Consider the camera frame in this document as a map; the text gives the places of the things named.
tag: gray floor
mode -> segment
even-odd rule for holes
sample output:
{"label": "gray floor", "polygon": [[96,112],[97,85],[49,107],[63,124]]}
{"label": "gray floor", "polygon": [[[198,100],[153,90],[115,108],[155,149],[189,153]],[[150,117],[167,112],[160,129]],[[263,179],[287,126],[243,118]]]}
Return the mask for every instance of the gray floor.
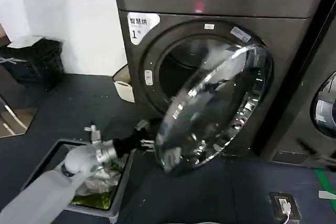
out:
{"label": "gray floor", "polygon": [[[40,106],[26,135],[0,139],[0,209],[59,138],[88,139],[83,127],[91,121],[104,129],[106,138],[113,138],[130,134],[139,117],[134,104],[119,99],[111,78],[73,75]],[[336,175],[328,176],[336,188]],[[219,157],[193,173],[170,177],[152,156],[138,152],[118,223],[278,224],[281,220],[275,218],[268,197],[271,191],[294,196],[300,223],[335,223],[330,202],[318,198],[321,189],[311,169],[242,158]],[[53,223],[109,222],[64,211]]]}

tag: green tape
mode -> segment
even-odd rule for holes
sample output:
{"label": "green tape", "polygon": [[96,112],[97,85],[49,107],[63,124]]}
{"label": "green tape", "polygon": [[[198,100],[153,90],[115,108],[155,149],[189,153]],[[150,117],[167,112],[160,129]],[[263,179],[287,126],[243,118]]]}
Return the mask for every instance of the green tape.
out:
{"label": "green tape", "polygon": [[[332,194],[335,194],[335,190],[330,185],[330,183],[327,180],[327,177],[324,174],[323,170],[322,169],[315,169],[314,171],[315,171],[316,176],[319,178],[319,181],[320,181],[323,189],[325,191],[328,191],[328,192],[332,193]],[[330,203],[331,203],[333,209],[336,212],[336,199],[330,199]]]}

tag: dark gray machine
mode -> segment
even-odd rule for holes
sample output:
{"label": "dark gray machine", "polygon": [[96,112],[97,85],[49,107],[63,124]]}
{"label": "dark gray machine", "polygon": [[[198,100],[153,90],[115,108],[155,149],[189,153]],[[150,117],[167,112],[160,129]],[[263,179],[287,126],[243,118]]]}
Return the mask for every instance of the dark gray machine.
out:
{"label": "dark gray machine", "polygon": [[271,128],[271,117],[278,121],[260,154],[270,160],[309,167],[325,167],[329,157],[336,158],[336,0],[322,0],[312,26],[317,37],[310,53],[301,66],[292,71],[298,77],[289,77],[280,92],[295,88],[289,101],[277,102],[271,112],[283,110],[280,121],[268,116],[267,128]]}
{"label": "dark gray machine", "polygon": [[319,2],[117,0],[135,103],[142,116],[161,118],[213,48],[263,44],[274,61],[274,81],[230,146],[239,153],[248,151]]}

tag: white wall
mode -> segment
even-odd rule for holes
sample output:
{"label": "white wall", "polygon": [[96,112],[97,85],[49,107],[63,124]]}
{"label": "white wall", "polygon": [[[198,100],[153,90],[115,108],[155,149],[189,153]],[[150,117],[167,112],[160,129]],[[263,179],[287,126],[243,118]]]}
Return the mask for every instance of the white wall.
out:
{"label": "white wall", "polygon": [[11,27],[20,20],[29,34],[64,41],[62,61],[68,73],[113,75],[126,64],[116,0],[7,0],[23,10],[12,17],[0,1],[0,22],[11,40],[27,33]]}

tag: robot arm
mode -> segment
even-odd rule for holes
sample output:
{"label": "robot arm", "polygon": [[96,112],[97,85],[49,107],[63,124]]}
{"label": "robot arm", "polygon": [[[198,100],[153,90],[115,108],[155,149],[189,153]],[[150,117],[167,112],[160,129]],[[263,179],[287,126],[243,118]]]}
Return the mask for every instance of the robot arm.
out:
{"label": "robot arm", "polygon": [[128,153],[145,137],[146,130],[135,130],[124,140],[100,141],[100,133],[92,125],[92,144],[72,149],[54,170],[43,173],[0,213],[0,223],[49,224],[72,201],[76,190],[111,160]]}

